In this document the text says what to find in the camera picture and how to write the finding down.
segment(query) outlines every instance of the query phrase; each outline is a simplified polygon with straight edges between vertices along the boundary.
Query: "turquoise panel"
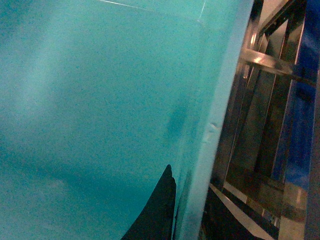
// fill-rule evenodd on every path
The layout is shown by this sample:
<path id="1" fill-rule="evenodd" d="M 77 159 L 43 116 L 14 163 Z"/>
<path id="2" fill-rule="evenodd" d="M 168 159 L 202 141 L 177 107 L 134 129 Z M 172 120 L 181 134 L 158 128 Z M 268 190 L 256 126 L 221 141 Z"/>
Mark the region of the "turquoise panel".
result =
<path id="1" fill-rule="evenodd" d="M 167 164 L 196 239 L 252 0 L 0 6 L 0 239 L 118 240 Z"/>

